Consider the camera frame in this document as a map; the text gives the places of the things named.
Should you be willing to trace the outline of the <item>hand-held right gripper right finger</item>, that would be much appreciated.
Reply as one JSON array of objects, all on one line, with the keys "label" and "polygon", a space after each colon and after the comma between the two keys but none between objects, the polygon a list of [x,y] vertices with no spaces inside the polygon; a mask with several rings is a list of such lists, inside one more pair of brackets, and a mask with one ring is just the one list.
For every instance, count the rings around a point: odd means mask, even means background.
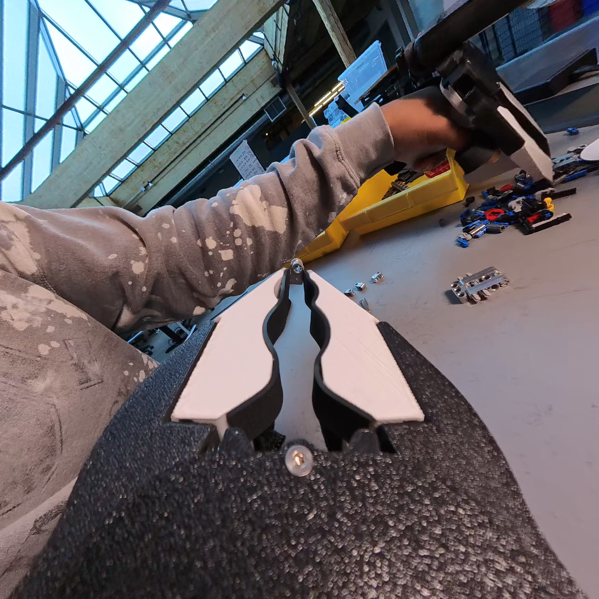
[{"label": "hand-held right gripper right finger", "polygon": [[312,405],[325,440],[423,422],[423,409],[383,336],[384,323],[315,272],[304,276],[304,298],[319,347]]}]

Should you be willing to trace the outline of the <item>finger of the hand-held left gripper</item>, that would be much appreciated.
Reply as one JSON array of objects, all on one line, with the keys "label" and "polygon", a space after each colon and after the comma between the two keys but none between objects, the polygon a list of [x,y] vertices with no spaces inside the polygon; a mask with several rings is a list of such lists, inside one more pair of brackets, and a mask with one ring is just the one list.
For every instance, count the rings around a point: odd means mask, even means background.
[{"label": "finger of the hand-held left gripper", "polygon": [[522,106],[497,107],[501,122],[499,149],[534,182],[553,182],[553,162],[548,140],[541,127]]}]

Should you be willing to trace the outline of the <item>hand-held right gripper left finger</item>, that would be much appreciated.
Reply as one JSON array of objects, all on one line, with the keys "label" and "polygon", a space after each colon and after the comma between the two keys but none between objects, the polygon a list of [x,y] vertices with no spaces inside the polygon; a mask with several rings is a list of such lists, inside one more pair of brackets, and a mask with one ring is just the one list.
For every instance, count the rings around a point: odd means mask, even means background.
[{"label": "hand-held right gripper left finger", "polygon": [[279,371],[264,322],[277,305],[284,273],[277,271],[216,318],[174,405],[173,422],[213,425],[220,438],[239,428],[250,440],[274,423],[282,391],[267,390]]}]

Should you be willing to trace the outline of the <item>small grey beam assembly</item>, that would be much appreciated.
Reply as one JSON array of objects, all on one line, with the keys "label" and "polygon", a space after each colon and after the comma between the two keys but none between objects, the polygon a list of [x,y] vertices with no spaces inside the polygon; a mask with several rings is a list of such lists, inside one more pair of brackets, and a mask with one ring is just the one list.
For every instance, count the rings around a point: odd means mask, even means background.
[{"label": "small grey beam assembly", "polygon": [[489,299],[493,293],[510,284],[507,276],[494,266],[474,274],[467,273],[451,283],[450,289],[461,304],[475,304]]}]

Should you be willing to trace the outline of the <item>person's left forearm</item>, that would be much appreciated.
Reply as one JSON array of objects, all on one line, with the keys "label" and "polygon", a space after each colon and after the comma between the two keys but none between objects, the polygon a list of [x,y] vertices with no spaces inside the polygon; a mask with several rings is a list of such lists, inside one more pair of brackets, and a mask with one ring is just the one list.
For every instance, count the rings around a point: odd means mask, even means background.
[{"label": "person's left forearm", "polygon": [[391,162],[373,104],[297,141],[288,161],[180,208],[1,203],[1,337],[97,321],[115,333],[198,316],[287,263]]}]

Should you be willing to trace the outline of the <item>grey desk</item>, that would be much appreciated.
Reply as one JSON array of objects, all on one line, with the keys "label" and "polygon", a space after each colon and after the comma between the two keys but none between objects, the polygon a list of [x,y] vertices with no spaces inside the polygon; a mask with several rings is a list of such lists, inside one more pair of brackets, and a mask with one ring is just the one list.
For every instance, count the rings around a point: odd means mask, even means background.
[{"label": "grey desk", "polygon": [[[347,237],[308,265],[365,297],[468,399],[505,453],[534,517],[598,598],[598,174],[555,203],[572,220],[455,245],[463,204]],[[461,304],[450,285],[494,266],[510,284]]]}]

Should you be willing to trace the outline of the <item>person's left hand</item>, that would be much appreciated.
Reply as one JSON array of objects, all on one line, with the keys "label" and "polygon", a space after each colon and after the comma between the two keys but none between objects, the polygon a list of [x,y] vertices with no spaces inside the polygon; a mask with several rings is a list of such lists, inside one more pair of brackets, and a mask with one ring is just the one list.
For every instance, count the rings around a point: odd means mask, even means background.
[{"label": "person's left hand", "polygon": [[427,87],[381,107],[393,139],[393,160],[416,170],[434,166],[446,149],[468,148],[471,132],[457,123],[460,116],[439,88]]}]

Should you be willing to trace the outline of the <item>pile of small coloured pieces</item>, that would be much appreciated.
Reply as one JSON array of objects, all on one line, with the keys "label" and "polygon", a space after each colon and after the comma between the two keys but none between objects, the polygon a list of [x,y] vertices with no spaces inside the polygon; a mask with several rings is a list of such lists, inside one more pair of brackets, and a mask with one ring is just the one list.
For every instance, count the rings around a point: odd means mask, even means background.
[{"label": "pile of small coloured pieces", "polygon": [[548,183],[533,183],[530,176],[520,171],[513,184],[482,191],[480,202],[474,196],[465,199],[455,245],[468,248],[473,240],[501,234],[508,227],[532,235],[571,221],[572,214],[558,212],[555,202],[576,192],[574,186],[556,189]]}]

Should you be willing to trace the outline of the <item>pile of black building parts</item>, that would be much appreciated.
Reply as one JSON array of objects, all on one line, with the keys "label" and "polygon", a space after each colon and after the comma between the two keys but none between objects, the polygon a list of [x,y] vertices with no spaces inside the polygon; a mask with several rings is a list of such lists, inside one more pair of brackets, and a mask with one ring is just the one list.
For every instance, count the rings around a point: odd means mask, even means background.
[{"label": "pile of black building parts", "polygon": [[390,197],[396,193],[406,191],[412,184],[428,182],[430,180],[432,180],[432,178],[427,178],[422,171],[403,169],[393,179],[384,197]]}]

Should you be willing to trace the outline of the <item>red storage crates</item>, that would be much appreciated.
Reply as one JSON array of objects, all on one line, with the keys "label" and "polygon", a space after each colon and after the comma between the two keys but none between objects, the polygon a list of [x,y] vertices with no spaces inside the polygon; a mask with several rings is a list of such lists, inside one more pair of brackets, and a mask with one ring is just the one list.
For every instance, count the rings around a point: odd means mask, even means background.
[{"label": "red storage crates", "polygon": [[548,6],[548,31],[556,34],[575,25],[581,18],[581,1],[552,1]]}]

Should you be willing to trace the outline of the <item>computer monitor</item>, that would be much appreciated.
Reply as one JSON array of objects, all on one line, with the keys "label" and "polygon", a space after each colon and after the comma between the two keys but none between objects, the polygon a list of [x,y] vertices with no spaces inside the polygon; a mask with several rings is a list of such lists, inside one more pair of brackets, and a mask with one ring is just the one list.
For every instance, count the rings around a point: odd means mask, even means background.
[{"label": "computer monitor", "polygon": [[362,112],[364,106],[360,98],[385,75],[386,71],[387,64],[381,43],[375,40],[338,77],[344,86],[341,96],[357,112]]}]

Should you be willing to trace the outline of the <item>yellow bin with black parts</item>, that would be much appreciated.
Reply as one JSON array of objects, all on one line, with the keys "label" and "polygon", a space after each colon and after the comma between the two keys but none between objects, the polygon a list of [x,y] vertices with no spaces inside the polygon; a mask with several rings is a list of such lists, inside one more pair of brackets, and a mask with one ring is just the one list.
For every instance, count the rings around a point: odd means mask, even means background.
[{"label": "yellow bin with black parts", "polygon": [[337,219],[347,232],[364,235],[462,202],[468,190],[464,172],[456,163],[453,150],[446,152],[446,159],[451,164],[450,171],[386,198],[393,178],[380,171],[360,187]]}]

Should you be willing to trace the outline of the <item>white paper sign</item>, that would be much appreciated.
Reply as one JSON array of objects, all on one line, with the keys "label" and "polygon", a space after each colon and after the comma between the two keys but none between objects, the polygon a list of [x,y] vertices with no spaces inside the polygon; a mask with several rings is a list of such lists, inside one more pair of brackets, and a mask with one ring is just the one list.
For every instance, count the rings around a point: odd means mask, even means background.
[{"label": "white paper sign", "polygon": [[229,159],[244,181],[265,173],[264,167],[246,139],[231,153]]}]

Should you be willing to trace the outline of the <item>glass skylight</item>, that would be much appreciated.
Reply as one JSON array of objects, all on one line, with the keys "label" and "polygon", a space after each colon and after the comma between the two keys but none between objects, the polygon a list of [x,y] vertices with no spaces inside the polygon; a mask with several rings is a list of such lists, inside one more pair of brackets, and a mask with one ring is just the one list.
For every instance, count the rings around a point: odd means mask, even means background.
[{"label": "glass skylight", "polygon": [[[83,86],[148,15],[154,1],[1,1],[1,168]],[[1,201],[29,198],[75,148],[182,41],[215,1],[169,1],[48,132],[1,179]],[[93,199],[123,184],[255,57],[280,47],[284,4],[207,74],[103,177]]]}]

